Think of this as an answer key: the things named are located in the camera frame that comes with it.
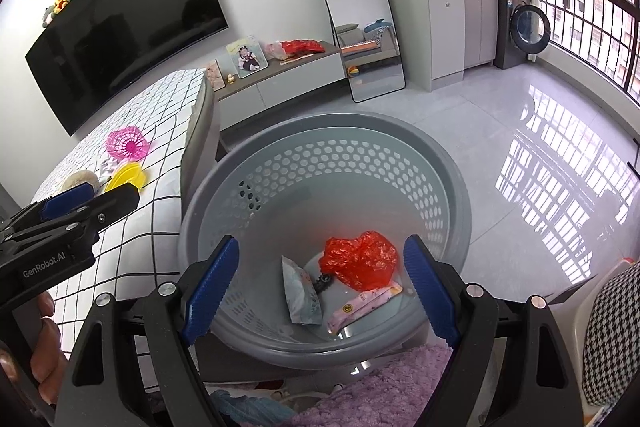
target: pink sieve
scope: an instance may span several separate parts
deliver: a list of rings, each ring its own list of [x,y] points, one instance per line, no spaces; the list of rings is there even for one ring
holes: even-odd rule
[[[113,131],[107,137],[107,152],[116,160],[142,160],[149,154],[149,142],[135,125]]]

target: human hand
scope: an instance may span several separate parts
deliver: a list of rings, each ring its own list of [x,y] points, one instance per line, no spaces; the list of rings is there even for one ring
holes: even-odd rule
[[[53,316],[56,306],[48,292],[38,295],[38,309],[40,309],[42,317]],[[66,364],[66,357],[60,351],[60,330],[54,321],[43,318],[38,343],[31,357],[31,372],[40,384],[38,387],[40,396],[48,404],[58,401]],[[18,380],[15,362],[4,351],[0,351],[0,365],[9,380],[15,383]]]

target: flat screen tv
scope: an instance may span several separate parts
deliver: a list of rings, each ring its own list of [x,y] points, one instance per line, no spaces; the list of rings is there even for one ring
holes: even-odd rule
[[[26,60],[73,134],[143,73],[224,28],[218,0],[71,0]]]

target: screw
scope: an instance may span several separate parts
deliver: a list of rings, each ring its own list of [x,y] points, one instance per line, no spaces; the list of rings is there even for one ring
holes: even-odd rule
[[[538,295],[533,295],[533,297],[531,298],[531,304],[533,304],[539,310],[542,310],[546,306],[546,301]]]
[[[101,293],[95,298],[95,303],[98,304],[98,306],[100,307],[106,306],[107,304],[109,304],[110,301],[111,301],[111,295],[109,295],[108,293]]]
[[[162,297],[166,297],[167,295],[171,295],[173,292],[175,292],[175,284],[172,282],[165,282],[162,283],[159,287],[158,287],[158,293],[162,296]]]
[[[470,297],[482,297],[484,295],[484,290],[482,286],[478,286],[477,284],[470,284],[466,287],[466,293]]]

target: red bag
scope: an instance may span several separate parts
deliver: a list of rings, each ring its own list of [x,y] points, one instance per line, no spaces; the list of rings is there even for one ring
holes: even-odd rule
[[[332,237],[326,242],[319,261],[322,273],[335,275],[359,292],[387,286],[397,263],[396,248],[374,230],[356,239]]]
[[[292,55],[306,55],[309,53],[324,53],[324,47],[318,41],[282,41],[282,47],[284,52],[290,56]]]

